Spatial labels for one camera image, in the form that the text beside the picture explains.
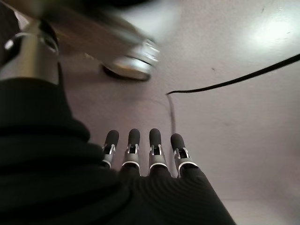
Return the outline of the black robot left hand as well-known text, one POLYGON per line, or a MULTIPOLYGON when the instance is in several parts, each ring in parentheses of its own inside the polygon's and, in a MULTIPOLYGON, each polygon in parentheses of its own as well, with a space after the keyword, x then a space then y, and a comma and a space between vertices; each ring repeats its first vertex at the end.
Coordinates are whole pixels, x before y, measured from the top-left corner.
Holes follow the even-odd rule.
POLYGON ((34 21, 3 47, 0 66, 0 222, 3 225, 232 225, 234 220, 179 134, 173 178, 160 131, 140 174, 137 129, 111 168, 119 134, 103 147, 69 108, 52 28, 34 21))

